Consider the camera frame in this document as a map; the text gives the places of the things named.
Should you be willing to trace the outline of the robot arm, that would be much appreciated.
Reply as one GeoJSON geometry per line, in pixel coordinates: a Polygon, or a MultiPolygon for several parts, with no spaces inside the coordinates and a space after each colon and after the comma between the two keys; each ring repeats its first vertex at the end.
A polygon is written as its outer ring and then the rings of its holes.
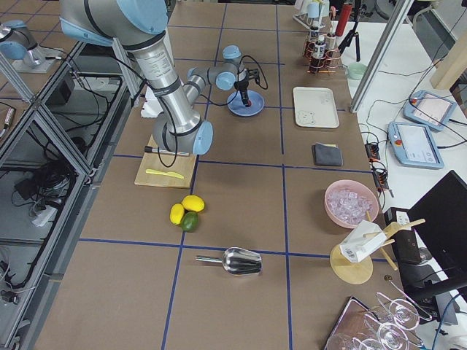
{"type": "Polygon", "coordinates": [[[1,23],[1,53],[20,73],[45,74],[55,60],[46,59],[47,49],[38,44],[22,20],[1,23]]]}
{"type": "Polygon", "coordinates": [[[201,119],[193,103],[207,85],[245,91],[248,70],[237,46],[224,49],[220,66],[194,68],[182,82],[163,42],[168,24],[164,1],[61,1],[60,5],[65,35],[108,47],[118,39],[135,57],[162,108],[153,129],[161,149],[194,155],[209,151],[213,126],[201,119]]]}

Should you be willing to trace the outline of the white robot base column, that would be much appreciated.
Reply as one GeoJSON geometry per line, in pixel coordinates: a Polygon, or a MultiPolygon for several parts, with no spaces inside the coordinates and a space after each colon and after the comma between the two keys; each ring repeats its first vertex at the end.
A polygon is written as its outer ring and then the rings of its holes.
{"type": "Polygon", "coordinates": [[[163,111],[158,99],[154,95],[153,90],[147,87],[144,93],[144,104],[141,110],[143,118],[156,118],[163,111]]]}

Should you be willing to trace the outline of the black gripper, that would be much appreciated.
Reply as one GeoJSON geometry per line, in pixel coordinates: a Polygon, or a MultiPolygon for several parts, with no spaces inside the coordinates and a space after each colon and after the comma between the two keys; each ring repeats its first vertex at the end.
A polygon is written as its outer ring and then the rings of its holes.
{"type": "Polygon", "coordinates": [[[242,69],[236,76],[234,87],[239,91],[242,103],[246,106],[249,101],[248,95],[249,69],[242,69]]]}

